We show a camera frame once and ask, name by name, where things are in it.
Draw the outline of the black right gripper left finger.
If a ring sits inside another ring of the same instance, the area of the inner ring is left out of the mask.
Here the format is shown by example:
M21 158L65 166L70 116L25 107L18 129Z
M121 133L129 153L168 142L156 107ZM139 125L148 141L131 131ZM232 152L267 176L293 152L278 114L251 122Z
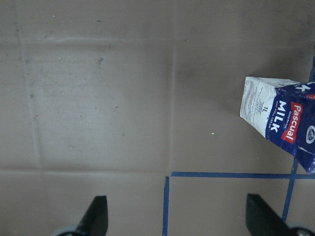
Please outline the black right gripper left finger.
M107 197L96 196L74 230L74 236L105 236L108 230Z

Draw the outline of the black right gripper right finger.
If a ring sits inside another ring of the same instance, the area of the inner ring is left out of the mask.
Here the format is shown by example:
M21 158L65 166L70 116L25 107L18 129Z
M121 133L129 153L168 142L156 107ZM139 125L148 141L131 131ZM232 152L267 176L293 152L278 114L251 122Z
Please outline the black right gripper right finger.
M246 226L251 236L313 236L303 227L289 227L258 194L246 199Z

